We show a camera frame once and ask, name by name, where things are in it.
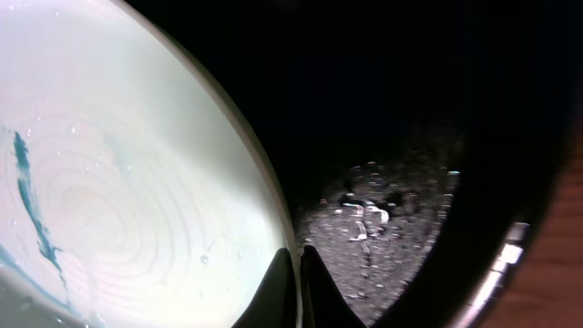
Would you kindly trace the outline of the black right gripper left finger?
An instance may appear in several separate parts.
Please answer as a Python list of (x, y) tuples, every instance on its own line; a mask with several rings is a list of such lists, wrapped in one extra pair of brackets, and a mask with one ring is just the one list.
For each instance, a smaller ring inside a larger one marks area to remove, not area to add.
[(295, 328), (296, 319), (297, 290), (292, 257), (288, 249), (281, 248), (233, 328)]

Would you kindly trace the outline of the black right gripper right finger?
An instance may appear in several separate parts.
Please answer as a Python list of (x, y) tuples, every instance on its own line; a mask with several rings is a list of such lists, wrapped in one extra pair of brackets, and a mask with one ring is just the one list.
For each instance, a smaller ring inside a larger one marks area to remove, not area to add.
[(301, 276), (303, 328), (365, 328), (311, 245), (303, 248)]

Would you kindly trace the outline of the round black tray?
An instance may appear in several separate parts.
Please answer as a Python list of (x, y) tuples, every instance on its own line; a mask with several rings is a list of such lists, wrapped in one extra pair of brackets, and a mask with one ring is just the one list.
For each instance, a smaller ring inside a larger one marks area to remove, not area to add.
[(549, 208), (582, 99), (582, 4), (136, 1), (250, 123), (295, 247), (365, 327), (447, 327)]

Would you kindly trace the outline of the light blue plate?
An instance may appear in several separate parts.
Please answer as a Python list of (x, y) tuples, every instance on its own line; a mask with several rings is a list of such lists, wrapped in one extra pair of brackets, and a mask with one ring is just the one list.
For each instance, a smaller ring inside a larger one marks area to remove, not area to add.
[(233, 327), (293, 231), (220, 86), (122, 1), (1, 4), (1, 324)]

